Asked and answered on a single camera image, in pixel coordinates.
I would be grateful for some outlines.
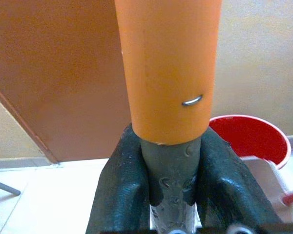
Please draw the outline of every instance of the brown door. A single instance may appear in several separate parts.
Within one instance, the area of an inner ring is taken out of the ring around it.
[[[53,162],[109,157],[130,122],[114,0],[0,1],[0,100]]]

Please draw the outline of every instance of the red bucket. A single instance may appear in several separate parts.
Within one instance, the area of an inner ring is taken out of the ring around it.
[[[209,126],[231,144],[239,157],[256,156],[282,168],[291,146],[285,134],[273,124],[252,116],[227,115],[211,118]]]

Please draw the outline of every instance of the metal rod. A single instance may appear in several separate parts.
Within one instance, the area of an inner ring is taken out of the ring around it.
[[[12,193],[12,194],[14,194],[16,196],[21,194],[21,192],[19,190],[14,189],[14,188],[12,188],[10,186],[7,186],[5,184],[2,184],[2,183],[0,183],[0,189],[5,190],[5,191],[7,191],[9,193]]]

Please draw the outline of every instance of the orange pipe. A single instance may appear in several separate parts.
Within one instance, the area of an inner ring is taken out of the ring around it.
[[[210,118],[221,0],[115,2],[134,132],[166,145],[199,137]]]

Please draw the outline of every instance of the white floor tile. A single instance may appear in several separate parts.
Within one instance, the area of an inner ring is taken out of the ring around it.
[[[1,233],[84,234],[105,162],[37,169]]]
[[[59,167],[92,167],[96,165],[106,164],[108,158],[71,161],[71,162],[60,162]]]
[[[35,169],[0,172],[0,182],[23,192],[34,171]],[[14,196],[0,189],[0,231],[21,196],[22,194]]]

